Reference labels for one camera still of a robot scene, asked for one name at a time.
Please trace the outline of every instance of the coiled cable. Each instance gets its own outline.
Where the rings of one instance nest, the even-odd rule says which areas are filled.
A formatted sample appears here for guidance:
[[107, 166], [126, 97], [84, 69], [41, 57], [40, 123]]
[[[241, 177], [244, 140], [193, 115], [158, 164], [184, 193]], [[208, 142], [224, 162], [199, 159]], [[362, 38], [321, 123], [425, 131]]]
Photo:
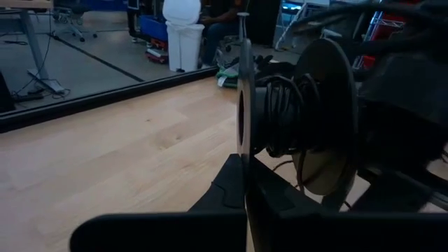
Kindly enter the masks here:
[[298, 81], [280, 75], [256, 81], [257, 88], [265, 88], [256, 153], [266, 148], [271, 157], [279, 158], [319, 144], [322, 114], [317, 85], [309, 74]]

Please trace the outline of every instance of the black disc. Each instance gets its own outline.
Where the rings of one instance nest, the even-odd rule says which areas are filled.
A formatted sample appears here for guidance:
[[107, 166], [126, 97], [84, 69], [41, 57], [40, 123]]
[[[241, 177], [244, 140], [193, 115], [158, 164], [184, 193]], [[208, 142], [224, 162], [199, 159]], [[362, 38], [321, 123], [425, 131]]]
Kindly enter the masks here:
[[255, 133], [255, 72], [251, 41], [244, 39], [241, 44], [238, 73], [238, 112], [237, 136], [238, 153], [245, 165], [253, 156], [253, 138]]
[[326, 38], [314, 41], [301, 54], [294, 79], [300, 80], [305, 74], [318, 83], [322, 143], [320, 148], [307, 151], [302, 166], [303, 154], [293, 155], [293, 161], [299, 183], [311, 193], [328, 195], [355, 172], [351, 161], [358, 131], [354, 77], [343, 50]]

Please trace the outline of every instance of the trash can lid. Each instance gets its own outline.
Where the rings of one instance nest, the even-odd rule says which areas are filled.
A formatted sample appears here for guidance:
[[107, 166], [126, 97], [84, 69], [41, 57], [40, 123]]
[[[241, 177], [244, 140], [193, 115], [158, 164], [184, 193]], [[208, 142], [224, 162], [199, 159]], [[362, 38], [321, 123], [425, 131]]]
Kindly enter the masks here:
[[200, 0], [165, 0], [163, 16], [173, 25], [193, 25], [199, 20]]

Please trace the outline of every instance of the cable spool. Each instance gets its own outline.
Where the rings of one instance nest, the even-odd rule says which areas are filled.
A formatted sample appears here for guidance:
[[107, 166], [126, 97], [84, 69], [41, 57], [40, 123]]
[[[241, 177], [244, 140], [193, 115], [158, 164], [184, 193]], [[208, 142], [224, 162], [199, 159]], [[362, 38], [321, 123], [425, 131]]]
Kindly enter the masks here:
[[295, 77], [310, 75], [319, 83], [324, 129], [320, 149], [293, 155], [297, 182], [316, 195], [328, 195], [351, 181], [358, 131], [354, 77], [347, 56], [330, 39], [309, 45], [296, 64]]
[[300, 187], [317, 195], [354, 176], [356, 93], [342, 49], [326, 38], [313, 42], [291, 79], [255, 80], [250, 41], [243, 42], [240, 60], [237, 124], [243, 161], [248, 164], [265, 148], [273, 158], [292, 155]]

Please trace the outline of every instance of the black baseboard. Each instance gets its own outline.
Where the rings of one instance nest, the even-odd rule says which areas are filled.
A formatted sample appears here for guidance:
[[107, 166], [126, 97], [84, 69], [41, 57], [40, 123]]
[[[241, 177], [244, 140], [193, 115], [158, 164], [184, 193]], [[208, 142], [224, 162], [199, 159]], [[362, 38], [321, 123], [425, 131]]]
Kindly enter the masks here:
[[69, 116], [125, 99], [147, 95], [152, 92], [198, 81], [203, 78], [212, 77], [217, 71], [217, 67], [201, 69], [190, 73], [182, 73], [177, 76], [162, 78], [160, 80], [146, 81], [129, 87], [122, 87], [117, 90], [110, 90], [91, 94], [86, 97], [61, 101], [56, 104], [28, 108], [21, 111], [11, 111], [0, 115], [0, 133], [43, 123], [63, 116]]

